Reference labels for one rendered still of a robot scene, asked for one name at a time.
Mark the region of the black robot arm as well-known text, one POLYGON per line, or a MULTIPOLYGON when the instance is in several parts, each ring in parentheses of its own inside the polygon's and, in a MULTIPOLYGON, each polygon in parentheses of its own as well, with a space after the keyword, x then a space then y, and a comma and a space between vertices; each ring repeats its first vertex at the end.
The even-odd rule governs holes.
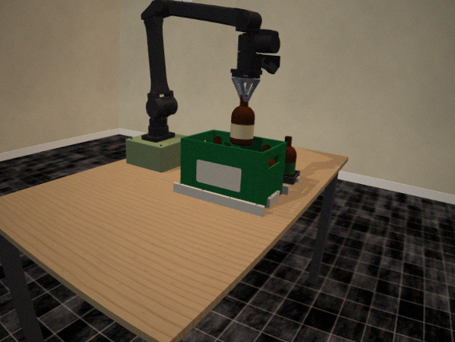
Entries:
POLYGON ((268 73, 275 74, 280 67, 280 56, 259 54, 278 53, 280 48, 278 31, 257 29, 262 24, 259 13, 241 8, 225 8, 193 2, 152 1, 141 14, 141 20, 144 20, 147 32, 151 82, 146 103, 150 126, 148 126, 148 134, 141 135, 141 139, 154 143, 175 137, 175 133, 169 132, 167 118, 176 113, 178 104, 167 83, 163 46, 163 19, 170 15, 236 27, 236 31, 245 32, 238 36, 237 51, 257 52, 251 54, 250 69, 261 70, 262 67, 268 73))

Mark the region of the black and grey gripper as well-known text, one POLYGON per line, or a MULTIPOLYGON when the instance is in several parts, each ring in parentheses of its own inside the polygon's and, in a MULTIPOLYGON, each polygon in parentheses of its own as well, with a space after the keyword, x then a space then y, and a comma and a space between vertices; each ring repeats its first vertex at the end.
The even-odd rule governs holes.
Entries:
POLYGON ((251 54, 257 53, 253 51, 249 52, 237 52, 237 68, 231 69, 232 81, 237 90, 237 94, 240 98, 242 95, 244 102, 249 102, 251 95, 253 94, 255 88, 260 82, 260 75, 263 74, 262 70, 250 69, 251 54), (256 73, 255 73, 256 72, 256 73), (251 79, 251 80, 247 80, 251 79), (244 83, 246 88, 244 88, 244 83), (239 83, 239 85, 238 85, 239 83), (251 84, 253 83, 252 87, 251 84), (240 87, 239 87, 240 86, 240 87), (251 87, 251 89, 250 89, 251 87), (250 92, 249 92, 250 90, 250 92), (249 92, 249 94, 248 94, 249 92), (248 95, 247 95, 248 94, 248 95), (247 97, 246 97, 247 95, 247 97))

